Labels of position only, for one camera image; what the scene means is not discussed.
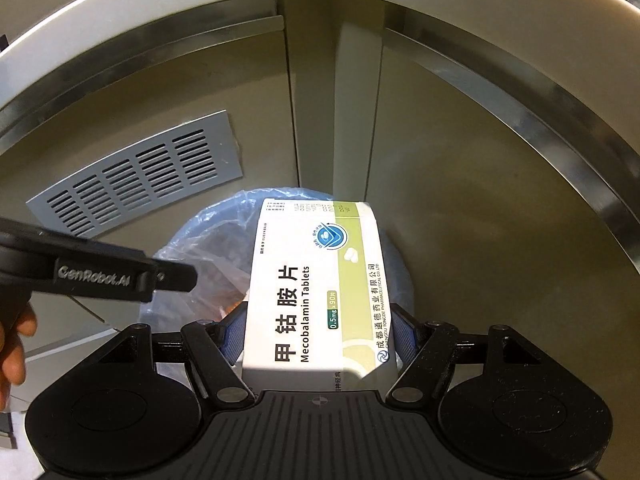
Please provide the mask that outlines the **person left hand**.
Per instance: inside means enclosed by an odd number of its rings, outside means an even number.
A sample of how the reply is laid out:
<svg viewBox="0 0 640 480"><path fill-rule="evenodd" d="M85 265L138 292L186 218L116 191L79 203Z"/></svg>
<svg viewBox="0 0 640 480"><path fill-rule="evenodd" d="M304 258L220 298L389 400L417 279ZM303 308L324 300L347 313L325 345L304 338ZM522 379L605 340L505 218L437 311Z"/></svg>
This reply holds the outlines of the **person left hand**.
<svg viewBox="0 0 640 480"><path fill-rule="evenodd" d="M20 386L26 379L26 358L22 337L35 335L38 321L32 305L22 307L14 326L6 332L1 329L0 410L9 403L13 386Z"/></svg>

